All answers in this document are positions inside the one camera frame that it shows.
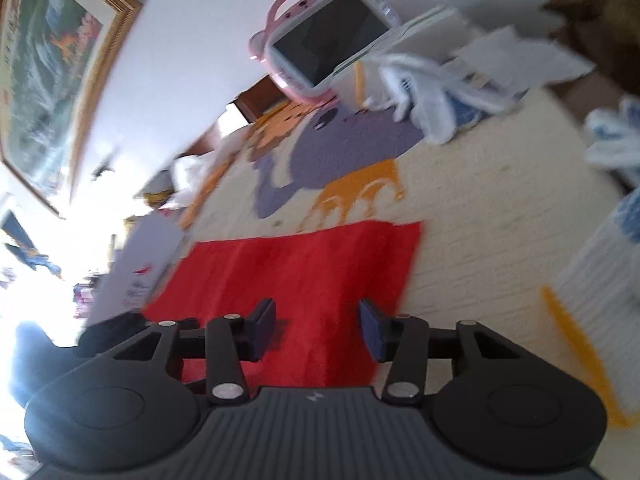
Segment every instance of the metal screw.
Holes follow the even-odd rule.
[[[397,383],[390,384],[386,389],[386,392],[394,397],[400,399],[411,399],[420,393],[420,388],[413,383],[407,381],[399,381]]]
[[[219,399],[237,399],[244,393],[244,388],[236,383],[222,383],[214,386],[211,393]]]

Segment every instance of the framed painting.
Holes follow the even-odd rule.
[[[2,163],[57,215],[136,0],[0,0]]]

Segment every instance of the wooden picture frame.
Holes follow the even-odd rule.
[[[0,0],[0,157],[58,216],[69,205],[137,0]]]

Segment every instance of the ribbed gray panel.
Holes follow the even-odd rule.
[[[45,466],[33,480],[513,480],[458,457],[416,410],[383,404],[370,388],[264,388],[219,408],[183,449],[132,472],[84,475]],[[597,480],[588,469],[548,480]]]

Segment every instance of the black screen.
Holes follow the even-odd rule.
[[[361,0],[333,0],[273,46],[313,85],[388,27]]]

